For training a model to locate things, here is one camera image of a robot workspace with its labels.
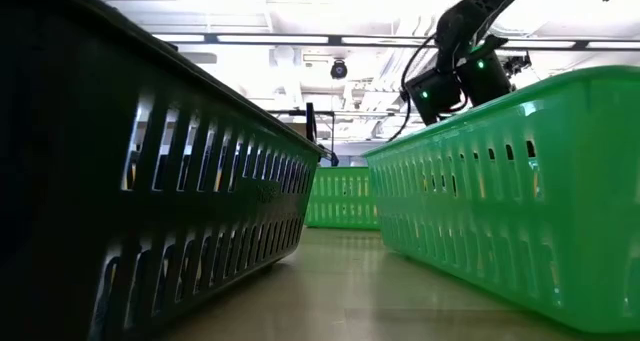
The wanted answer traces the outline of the wooden shelf with black post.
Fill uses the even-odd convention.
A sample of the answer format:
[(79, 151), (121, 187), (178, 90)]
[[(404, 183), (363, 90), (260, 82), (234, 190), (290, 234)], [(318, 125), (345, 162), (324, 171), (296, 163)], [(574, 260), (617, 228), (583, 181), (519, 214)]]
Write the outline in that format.
[(307, 140), (315, 143), (317, 141), (316, 114), (312, 103), (306, 103), (305, 109), (292, 109), (285, 112), (291, 118), (286, 122), (297, 134), (304, 136)]

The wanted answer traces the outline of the green plastic slotted basket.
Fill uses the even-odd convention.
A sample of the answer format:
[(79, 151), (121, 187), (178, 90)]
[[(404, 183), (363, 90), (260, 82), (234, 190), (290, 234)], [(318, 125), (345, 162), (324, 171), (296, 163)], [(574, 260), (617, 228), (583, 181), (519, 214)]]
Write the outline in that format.
[(547, 78), (366, 154), (384, 244), (589, 333), (640, 333), (640, 67)]
[(304, 223), (314, 228), (378, 230), (378, 208), (369, 169), (318, 168)]

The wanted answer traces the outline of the black plastic slotted basket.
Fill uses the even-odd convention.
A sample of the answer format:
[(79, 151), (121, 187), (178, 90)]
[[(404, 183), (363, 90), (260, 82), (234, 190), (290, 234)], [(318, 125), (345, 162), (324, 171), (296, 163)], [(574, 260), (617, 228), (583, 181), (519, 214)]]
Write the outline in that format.
[(142, 341), (290, 255), (322, 150), (101, 0), (0, 0), (0, 341)]

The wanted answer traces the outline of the black background rig frame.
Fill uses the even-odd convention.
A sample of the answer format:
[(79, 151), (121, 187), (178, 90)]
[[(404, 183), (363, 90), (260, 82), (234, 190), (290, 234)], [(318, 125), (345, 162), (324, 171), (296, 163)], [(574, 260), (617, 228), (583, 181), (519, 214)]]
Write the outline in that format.
[(332, 118), (332, 126), (330, 127), (330, 129), (333, 129), (333, 127), (335, 126), (335, 112), (334, 111), (315, 111), (313, 109), (312, 104), (309, 104), (309, 109), (307, 109), (306, 111), (303, 110), (267, 110), (267, 113), (271, 114), (271, 115), (287, 115), (287, 116), (291, 116), (291, 117), (295, 117), (295, 116), (299, 116), (302, 117), (304, 116), (306, 118), (305, 124), (306, 124), (306, 129), (305, 129), (305, 134), (304, 136), (309, 140), (309, 141), (313, 141), (316, 142), (317, 141), (317, 124), (316, 124), (316, 117), (317, 116), (330, 116)]

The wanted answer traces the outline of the overhead light bar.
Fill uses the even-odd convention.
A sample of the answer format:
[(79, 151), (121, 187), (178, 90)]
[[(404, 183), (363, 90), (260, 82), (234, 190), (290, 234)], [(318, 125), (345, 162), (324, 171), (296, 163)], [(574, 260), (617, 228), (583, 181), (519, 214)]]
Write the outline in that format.
[[(322, 47), (417, 48), (425, 38), (413, 36), (278, 34), (278, 33), (156, 33), (175, 44), (291, 45)], [(505, 50), (640, 52), (640, 40), (510, 38), (499, 43)]]

